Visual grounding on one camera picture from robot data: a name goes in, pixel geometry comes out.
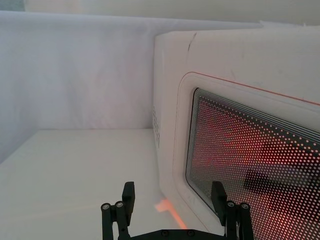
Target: white microwave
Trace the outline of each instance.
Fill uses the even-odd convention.
[[[155,39],[160,188],[188,228],[224,234],[211,181],[248,202],[259,240],[320,236],[320,28]]]

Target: screw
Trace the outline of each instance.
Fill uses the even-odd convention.
[[[124,205],[124,204],[123,204],[122,202],[118,202],[118,203],[116,204],[116,206],[117,206],[118,208],[121,208],[123,205]]]
[[[241,207],[242,207],[243,209],[248,209],[248,208],[249,208],[249,206],[248,206],[247,204],[245,204],[245,203],[242,204]]]
[[[169,231],[168,230],[162,230],[161,235],[163,237],[168,237],[169,236]]]
[[[193,237],[195,235],[195,231],[188,230],[187,234],[188,234],[189,237]]]
[[[107,210],[109,207],[110,207],[109,204],[104,204],[104,205],[102,205],[102,209],[103,209],[103,210]]]

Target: white backdrop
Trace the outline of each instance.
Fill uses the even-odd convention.
[[[156,35],[259,27],[0,11],[0,162],[37,129],[150,128]]]

